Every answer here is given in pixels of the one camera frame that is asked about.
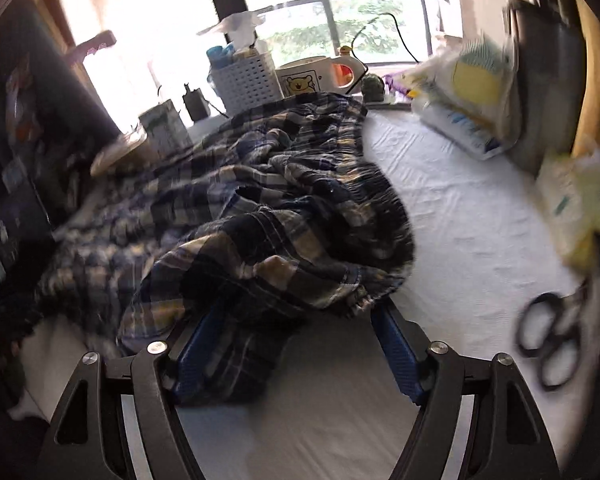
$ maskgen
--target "window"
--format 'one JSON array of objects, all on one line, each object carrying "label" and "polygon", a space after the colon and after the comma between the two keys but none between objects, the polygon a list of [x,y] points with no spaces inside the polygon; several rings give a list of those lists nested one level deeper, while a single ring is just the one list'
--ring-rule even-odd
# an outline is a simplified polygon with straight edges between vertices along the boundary
[{"label": "window", "polygon": [[[186,125],[184,83],[202,88],[222,108],[206,82],[206,50],[224,44],[220,34],[198,36],[218,15],[256,10],[266,18],[258,34],[269,43],[277,65],[309,56],[333,56],[340,46],[383,12],[395,16],[408,48],[418,59],[436,49],[441,31],[462,36],[459,0],[62,0],[75,40],[103,30],[117,44],[84,60],[107,110],[121,130],[138,115],[171,98]],[[355,53],[371,66],[413,62],[402,46],[395,22],[381,16],[355,43]]]},{"label": "window", "polygon": [[[459,0],[246,0],[264,13],[258,33],[269,43],[276,64],[307,56],[332,56],[382,12],[392,13],[413,54],[425,59],[435,49],[435,33],[462,36]],[[355,44],[356,55],[373,65],[413,62],[390,16],[369,25]]]},{"label": "window", "polygon": [[110,29],[115,46],[87,56],[84,66],[98,95],[124,132],[138,115],[170,98],[185,124],[184,83],[202,88],[216,106],[222,101],[208,86],[206,50],[222,35],[197,36],[218,21],[211,0],[62,0],[75,41]]}]

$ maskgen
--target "mug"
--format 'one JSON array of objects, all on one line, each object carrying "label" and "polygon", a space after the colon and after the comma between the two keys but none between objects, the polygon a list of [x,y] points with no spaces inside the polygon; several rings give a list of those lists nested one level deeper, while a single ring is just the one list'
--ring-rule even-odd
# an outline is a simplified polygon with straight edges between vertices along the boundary
[{"label": "mug", "polygon": [[[353,78],[348,84],[338,84],[336,65],[344,65],[353,72]],[[365,66],[355,57],[315,56],[286,63],[276,69],[276,74],[286,96],[311,92],[344,94],[364,75],[365,70]]]}]

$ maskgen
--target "pink object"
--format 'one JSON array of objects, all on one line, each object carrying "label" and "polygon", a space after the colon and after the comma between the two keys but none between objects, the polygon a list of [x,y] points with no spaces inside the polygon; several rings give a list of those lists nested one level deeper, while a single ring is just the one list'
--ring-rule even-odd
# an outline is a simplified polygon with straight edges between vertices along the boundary
[{"label": "pink object", "polygon": [[116,37],[110,30],[103,30],[100,34],[97,34],[90,40],[75,46],[69,52],[64,55],[64,60],[67,65],[71,66],[76,63],[83,62],[84,58],[90,54],[95,54],[102,48],[114,46],[116,44]]},{"label": "pink object", "polygon": [[407,94],[411,91],[411,88],[408,88],[402,82],[403,74],[404,74],[404,72],[396,72],[395,74],[387,74],[386,76],[384,76],[384,82],[387,84],[387,87],[388,87],[387,89],[389,92],[391,92],[393,90],[393,91],[398,92],[398,93],[404,95],[405,97],[407,97]]}]

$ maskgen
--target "yellow package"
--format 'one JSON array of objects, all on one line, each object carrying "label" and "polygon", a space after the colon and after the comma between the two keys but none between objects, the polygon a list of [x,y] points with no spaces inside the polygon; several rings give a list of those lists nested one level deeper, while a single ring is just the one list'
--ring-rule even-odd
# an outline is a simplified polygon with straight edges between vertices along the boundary
[{"label": "yellow package", "polygon": [[394,82],[426,94],[432,103],[480,118],[500,142],[505,142],[511,135],[513,111],[509,101],[517,60],[513,41],[499,46],[481,34],[394,75]]},{"label": "yellow package", "polygon": [[568,265],[588,271],[593,234],[600,232],[600,152],[545,157],[536,185],[558,254]]}]

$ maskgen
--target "black cable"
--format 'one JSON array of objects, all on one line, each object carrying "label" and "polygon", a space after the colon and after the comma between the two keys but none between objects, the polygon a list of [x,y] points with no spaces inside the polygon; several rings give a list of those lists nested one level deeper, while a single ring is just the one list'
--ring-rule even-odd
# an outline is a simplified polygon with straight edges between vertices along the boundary
[{"label": "black cable", "polygon": [[351,54],[353,55],[353,57],[355,57],[360,63],[362,63],[363,65],[365,65],[365,71],[364,73],[356,80],[355,83],[353,83],[353,85],[351,85],[349,87],[349,90],[347,90],[345,92],[345,95],[348,95],[355,87],[356,85],[362,80],[362,78],[369,72],[369,67],[358,57],[356,56],[355,51],[353,50],[353,44],[356,42],[357,38],[359,37],[360,34],[362,34],[362,32],[369,26],[371,25],[373,22],[376,22],[377,20],[380,19],[381,16],[391,16],[394,19],[395,22],[395,30],[398,32],[398,37],[400,37],[400,41],[402,42],[402,46],[405,48],[405,50],[409,53],[409,55],[411,57],[413,57],[413,60],[416,63],[419,63],[418,58],[416,58],[413,53],[411,52],[411,50],[409,50],[409,47],[407,46],[407,44],[404,42],[404,38],[402,37],[402,34],[400,33],[400,27],[398,26],[398,20],[397,18],[392,15],[392,13],[390,12],[381,12],[380,14],[378,14],[376,17],[374,17],[373,19],[369,20],[368,22],[365,23],[365,26],[362,27],[359,31],[357,31],[356,35],[353,37],[353,40],[351,40]]},{"label": "black cable", "polygon": [[208,104],[209,106],[211,106],[220,115],[224,115],[227,119],[229,118],[229,116],[227,114],[225,114],[224,112],[221,112],[220,110],[218,110],[218,108],[216,108],[215,106],[213,106],[213,104],[211,103],[211,101],[206,101],[206,104]]}]

